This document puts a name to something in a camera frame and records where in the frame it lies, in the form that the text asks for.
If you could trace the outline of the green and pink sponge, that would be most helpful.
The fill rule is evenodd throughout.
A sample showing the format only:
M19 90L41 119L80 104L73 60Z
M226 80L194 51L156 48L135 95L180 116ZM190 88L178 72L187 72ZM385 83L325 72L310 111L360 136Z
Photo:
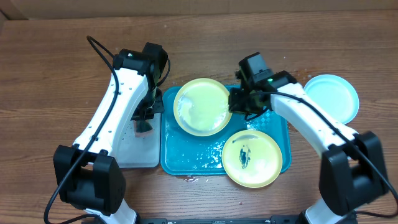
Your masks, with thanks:
M134 135L136 138L144 138L154 132L147 120L134 120Z

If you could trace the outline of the light blue plate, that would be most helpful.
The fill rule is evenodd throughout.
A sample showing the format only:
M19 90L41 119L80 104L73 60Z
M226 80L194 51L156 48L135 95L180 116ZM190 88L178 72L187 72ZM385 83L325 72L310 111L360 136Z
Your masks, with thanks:
M358 114L359 96L355 88L332 74L311 78L304 86L306 94L335 120L348 124Z

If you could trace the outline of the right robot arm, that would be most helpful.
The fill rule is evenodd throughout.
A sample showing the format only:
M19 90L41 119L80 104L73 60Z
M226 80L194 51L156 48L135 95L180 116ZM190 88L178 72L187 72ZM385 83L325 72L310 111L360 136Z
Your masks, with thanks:
M258 52L239 62L239 88L229 94L229 111L254 119L272 110L286 119L321 158L321 198L298 215L274 215L271 223L357 223L359 208L396 191L388 180L382 144L335 121L286 71L274 73Z

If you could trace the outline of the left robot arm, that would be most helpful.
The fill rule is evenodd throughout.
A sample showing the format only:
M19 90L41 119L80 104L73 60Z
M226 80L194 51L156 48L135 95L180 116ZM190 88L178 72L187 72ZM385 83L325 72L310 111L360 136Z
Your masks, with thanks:
M57 188L52 198L83 210L93 223L137 223L125 201L124 168L151 168L160 161L164 103L160 85L170 60L161 45L112 54L90 45L111 70L108 89L84 131L53 155Z

